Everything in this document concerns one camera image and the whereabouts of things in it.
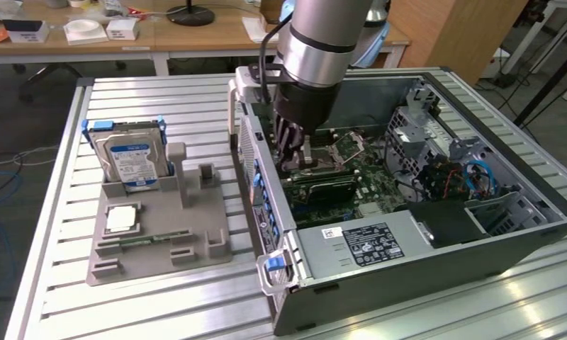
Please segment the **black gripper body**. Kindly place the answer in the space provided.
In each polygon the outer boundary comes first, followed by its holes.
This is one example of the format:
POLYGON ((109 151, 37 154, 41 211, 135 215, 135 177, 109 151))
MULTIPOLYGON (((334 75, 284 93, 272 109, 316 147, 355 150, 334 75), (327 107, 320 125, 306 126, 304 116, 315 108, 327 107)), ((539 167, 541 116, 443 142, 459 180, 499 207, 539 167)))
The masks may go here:
POLYGON ((306 134, 328 120, 339 94, 339 85, 318 88, 302 83, 283 83, 276 87, 274 110, 279 118, 294 123, 306 134))

